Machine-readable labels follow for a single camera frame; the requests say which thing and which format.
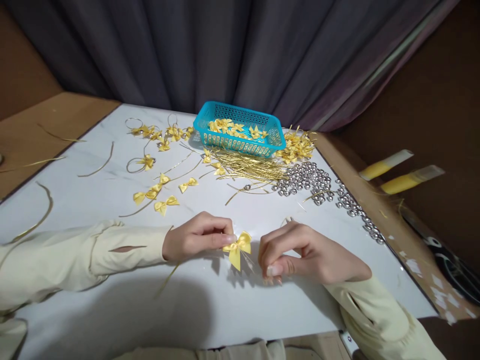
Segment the cream sleeve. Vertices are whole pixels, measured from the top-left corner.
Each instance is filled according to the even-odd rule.
[[[446,360],[420,322],[378,281],[326,285],[351,337],[370,360]]]
[[[81,291],[108,275],[164,262],[170,227],[130,227],[120,221],[48,231],[0,246],[0,310],[42,301],[48,294]],[[112,250],[138,247],[127,252]]]

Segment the table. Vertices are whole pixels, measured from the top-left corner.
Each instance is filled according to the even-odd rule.
[[[178,143],[171,150],[157,152],[154,143],[146,153],[156,158],[150,171],[131,174],[127,162],[143,155],[147,140],[128,133],[125,119],[139,118],[146,125],[165,129],[167,118],[175,114],[181,128],[191,126],[195,115],[133,105],[121,105],[83,136],[87,142],[75,143],[63,155],[26,183],[0,205],[0,242],[6,243],[35,224],[45,213],[48,200],[39,182],[51,190],[53,210],[37,231],[89,226],[137,210],[132,200],[136,192],[146,191],[153,178],[184,159],[190,151]],[[89,177],[110,154],[100,172]],[[189,146],[201,149],[189,141]],[[191,170],[198,154],[168,175],[173,179]],[[332,188],[335,173],[314,151],[312,160],[329,172]],[[415,317],[437,313],[404,271],[386,245],[377,244],[362,229],[361,218],[350,217],[334,202],[316,206],[302,203],[308,190],[282,197],[256,196],[236,192],[227,184],[242,188],[246,179],[216,180],[211,166],[199,165],[190,174],[163,186],[158,199],[175,195],[180,206],[169,206],[166,216],[153,205],[137,215],[122,218],[134,226],[179,226],[201,211],[233,219],[237,235],[252,236],[253,260],[260,237],[285,223],[286,217],[310,225],[346,247],[368,263],[373,273]],[[199,186],[181,194],[178,185],[194,177]],[[28,333],[19,358],[25,359],[110,359],[135,347],[169,346],[190,349],[218,348],[256,339],[273,340],[343,328],[338,306],[320,285],[304,278],[285,279],[283,286],[263,283],[260,269],[236,273],[221,251],[191,259],[177,269],[167,287],[154,298],[173,266],[162,264],[111,276],[101,285],[83,292],[61,291],[48,300],[26,306],[17,312],[28,321]]]

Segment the person's right hand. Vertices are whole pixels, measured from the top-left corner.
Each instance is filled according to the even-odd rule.
[[[300,250],[301,258],[283,255]],[[369,266],[335,241],[311,227],[292,221],[260,239],[258,263],[263,277],[304,275],[328,285],[372,277]]]

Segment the basket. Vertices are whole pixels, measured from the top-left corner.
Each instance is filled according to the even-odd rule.
[[[216,119],[231,119],[235,124],[244,125],[243,133],[250,137],[250,127],[258,126],[260,132],[266,131],[268,136],[253,140],[243,139],[226,133],[211,131],[209,122]],[[199,132],[201,142],[205,146],[218,146],[245,154],[268,158],[277,150],[285,148],[285,137],[280,121],[273,115],[249,110],[243,107],[228,105],[222,102],[207,101],[193,122]]]

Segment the yellow tube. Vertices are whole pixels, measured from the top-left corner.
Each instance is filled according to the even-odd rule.
[[[384,183],[380,188],[389,195],[397,194],[442,174],[445,174],[445,171],[438,166],[430,165],[407,175],[396,177]]]

